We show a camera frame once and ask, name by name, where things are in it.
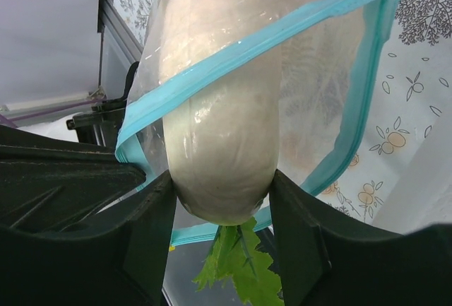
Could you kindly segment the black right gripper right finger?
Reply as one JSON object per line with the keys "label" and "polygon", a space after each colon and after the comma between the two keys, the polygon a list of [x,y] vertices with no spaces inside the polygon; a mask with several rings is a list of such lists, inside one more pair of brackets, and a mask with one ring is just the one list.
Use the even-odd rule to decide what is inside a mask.
{"label": "black right gripper right finger", "polygon": [[451,304],[451,226],[375,228],[279,171],[270,209],[286,305]]}

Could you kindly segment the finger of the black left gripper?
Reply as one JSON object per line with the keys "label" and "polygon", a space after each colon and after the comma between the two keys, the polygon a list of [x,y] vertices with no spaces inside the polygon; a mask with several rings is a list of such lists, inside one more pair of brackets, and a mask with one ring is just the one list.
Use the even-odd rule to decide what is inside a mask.
{"label": "finger of the black left gripper", "polygon": [[61,230],[138,185],[144,173],[112,148],[1,127],[1,225]]}

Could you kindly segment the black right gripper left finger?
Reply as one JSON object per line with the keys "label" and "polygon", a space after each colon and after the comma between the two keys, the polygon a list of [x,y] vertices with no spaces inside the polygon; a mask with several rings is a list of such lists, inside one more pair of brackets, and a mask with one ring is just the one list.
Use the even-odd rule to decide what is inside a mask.
{"label": "black right gripper left finger", "polygon": [[1,228],[2,305],[159,305],[176,196],[168,172],[61,232]]}

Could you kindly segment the white radish with leaves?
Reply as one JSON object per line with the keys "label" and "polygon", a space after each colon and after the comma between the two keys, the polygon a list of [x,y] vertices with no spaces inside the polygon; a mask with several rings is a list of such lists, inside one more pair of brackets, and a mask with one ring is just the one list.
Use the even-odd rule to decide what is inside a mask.
{"label": "white radish with leaves", "polygon": [[[167,81],[277,18],[272,0],[168,0],[159,78]],[[218,230],[195,282],[230,279],[249,305],[281,305],[273,260],[260,251],[254,214],[278,164],[281,49],[220,77],[163,118],[179,200]]]}

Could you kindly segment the clear zip top bag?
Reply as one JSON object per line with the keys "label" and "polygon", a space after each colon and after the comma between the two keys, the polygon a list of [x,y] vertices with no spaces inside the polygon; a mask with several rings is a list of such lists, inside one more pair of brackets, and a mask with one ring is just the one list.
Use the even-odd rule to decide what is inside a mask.
{"label": "clear zip top bag", "polygon": [[399,0],[153,0],[115,155],[169,172],[196,223],[268,227],[284,172],[312,195],[361,144]]}

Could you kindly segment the aluminium frame rail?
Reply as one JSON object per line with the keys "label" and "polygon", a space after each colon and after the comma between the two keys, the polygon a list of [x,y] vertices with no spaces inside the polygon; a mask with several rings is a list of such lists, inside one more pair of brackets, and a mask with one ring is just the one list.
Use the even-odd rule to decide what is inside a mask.
{"label": "aluminium frame rail", "polygon": [[120,98],[141,51],[114,0],[1,6],[1,124],[27,126]]}

